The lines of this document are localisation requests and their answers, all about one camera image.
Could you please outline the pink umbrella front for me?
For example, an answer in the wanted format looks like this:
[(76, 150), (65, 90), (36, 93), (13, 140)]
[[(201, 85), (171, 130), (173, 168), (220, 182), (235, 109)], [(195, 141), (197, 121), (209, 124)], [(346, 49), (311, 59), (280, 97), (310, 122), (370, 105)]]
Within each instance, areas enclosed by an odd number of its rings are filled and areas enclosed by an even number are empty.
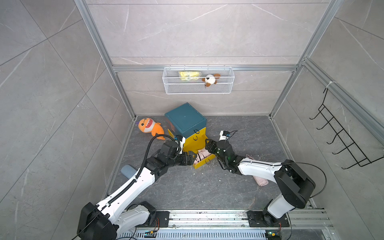
[(212, 154), (208, 152), (208, 150), (206, 149), (201, 149), (201, 150), (198, 150), (198, 155), (194, 161), (194, 165), (197, 165), (197, 164), (200, 164), (200, 163), (203, 163), (205, 164), (206, 163), (206, 160), (208, 160), (208, 158), (211, 156)]

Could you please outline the pink umbrella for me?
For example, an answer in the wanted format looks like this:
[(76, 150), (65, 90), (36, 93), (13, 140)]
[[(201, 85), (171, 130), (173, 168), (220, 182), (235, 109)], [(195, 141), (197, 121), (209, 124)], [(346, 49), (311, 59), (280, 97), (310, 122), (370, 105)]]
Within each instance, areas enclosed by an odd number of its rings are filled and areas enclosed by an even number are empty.
[(211, 156), (212, 154), (208, 152), (208, 150), (206, 149), (201, 149), (201, 150), (198, 150), (198, 155), (194, 161), (194, 165), (197, 165), (197, 164), (200, 164), (200, 163), (203, 163), (205, 164), (206, 163), (206, 160), (208, 160), (208, 158)]
[[(246, 157), (251, 159), (251, 160), (254, 160), (253, 156), (251, 156), (251, 155), (246, 155)], [(263, 178), (260, 178), (257, 176), (253, 176), (253, 178), (255, 179), (255, 181), (257, 182), (257, 184), (260, 187), (266, 186), (269, 183), (269, 181), (267, 179), (263, 179)]]

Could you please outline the teal and yellow drawer box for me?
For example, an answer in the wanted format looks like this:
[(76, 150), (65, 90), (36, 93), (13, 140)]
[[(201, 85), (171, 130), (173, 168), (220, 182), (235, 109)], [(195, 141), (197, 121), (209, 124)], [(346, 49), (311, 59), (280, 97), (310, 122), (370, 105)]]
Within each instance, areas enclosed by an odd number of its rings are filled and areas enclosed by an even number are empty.
[[(205, 140), (207, 131), (207, 119), (200, 114), (189, 103), (185, 103), (167, 113), (165, 117), (168, 121), (168, 133), (171, 136), (181, 135), (186, 138), (183, 150), (185, 152), (193, 151), (198, 155), (198, 150), (205, 149)], [(215, 158), (211, 155), (206, 163)], [(203, 163), (194, 165), (195, 169), (202, 167)]]

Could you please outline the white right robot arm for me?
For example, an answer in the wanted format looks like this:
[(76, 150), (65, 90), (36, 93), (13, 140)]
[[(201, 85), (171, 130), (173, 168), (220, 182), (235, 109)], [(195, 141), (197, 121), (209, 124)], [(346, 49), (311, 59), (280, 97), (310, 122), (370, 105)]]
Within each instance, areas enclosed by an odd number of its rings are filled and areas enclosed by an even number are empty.
[(315, 182), (291, 160), (270, 163), (235, 154), (227, 140), (206, 140), (206, 150), (214, 154), (221, 167), (233, 174), (253, 176), (276, 183), (280, 194), (263, 209), (263, 222), (274, 226), (287, 212), (304, 209), (315, 190)]

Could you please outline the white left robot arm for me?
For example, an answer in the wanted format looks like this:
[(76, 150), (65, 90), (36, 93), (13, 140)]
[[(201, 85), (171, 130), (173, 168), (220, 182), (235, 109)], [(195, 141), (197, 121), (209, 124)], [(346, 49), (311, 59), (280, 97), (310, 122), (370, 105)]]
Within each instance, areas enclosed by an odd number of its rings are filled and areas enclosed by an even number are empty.
[(152, 205), (141, 203), (133, 209), (129, 206), (170, 167), (193, 165), (193, 154), (183, 150), (185, 141), (182, 136), (168, 137), (152, 156), (147, 149), (140, 168), (125, 184), (97, 204), (87, 203), (82, 208), (77, 237), (82, 240), (115, 240), (119, 234), (138, 225), (151, 225), (156, 214)]

